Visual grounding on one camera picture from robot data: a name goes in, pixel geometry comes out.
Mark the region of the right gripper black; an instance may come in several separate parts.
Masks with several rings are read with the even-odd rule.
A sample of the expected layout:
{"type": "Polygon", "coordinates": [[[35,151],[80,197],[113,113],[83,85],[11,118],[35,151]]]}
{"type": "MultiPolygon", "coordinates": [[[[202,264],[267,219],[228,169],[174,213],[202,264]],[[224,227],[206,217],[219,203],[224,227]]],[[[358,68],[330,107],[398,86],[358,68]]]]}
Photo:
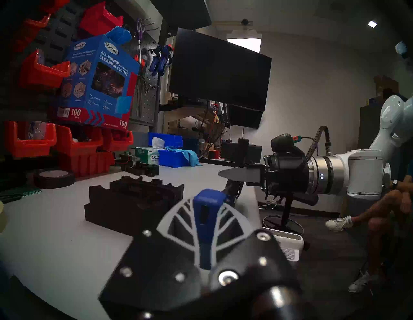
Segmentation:
{"type": "Polygon", "coordinates": [[[264,156],[263,164],[231,167],[218,172],[227,180],[263,187],[267,195],[306,193],[309,185],[309,168],[304,155],[274,153],[264,156]]]}

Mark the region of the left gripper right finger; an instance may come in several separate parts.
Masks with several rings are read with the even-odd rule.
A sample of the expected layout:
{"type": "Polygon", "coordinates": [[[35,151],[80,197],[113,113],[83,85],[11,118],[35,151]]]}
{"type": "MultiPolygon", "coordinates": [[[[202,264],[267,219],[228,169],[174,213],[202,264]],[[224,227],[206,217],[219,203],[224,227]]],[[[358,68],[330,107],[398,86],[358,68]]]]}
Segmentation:
{"type": "Polygon", "coordinates": [[[258,228],[259,216],[252,223],[243,213],[240,225],[249,227],[246,237],[227,242],[222,249],[235,247],[210,271],[210,292],[302,292],[297,273],[285,256],[272,231],[258,228]]]}

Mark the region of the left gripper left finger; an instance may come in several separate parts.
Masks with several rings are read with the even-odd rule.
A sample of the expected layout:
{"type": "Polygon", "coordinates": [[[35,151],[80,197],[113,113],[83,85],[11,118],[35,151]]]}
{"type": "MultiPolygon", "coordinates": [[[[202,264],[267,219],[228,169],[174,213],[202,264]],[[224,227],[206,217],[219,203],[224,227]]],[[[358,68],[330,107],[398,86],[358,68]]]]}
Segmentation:
{"type": "Polygon", "coordinates": [[[144,320],[199,300],[206,263],[206,209],[188,199],[136,235],[99,302],[111,320],[144,320]]]}

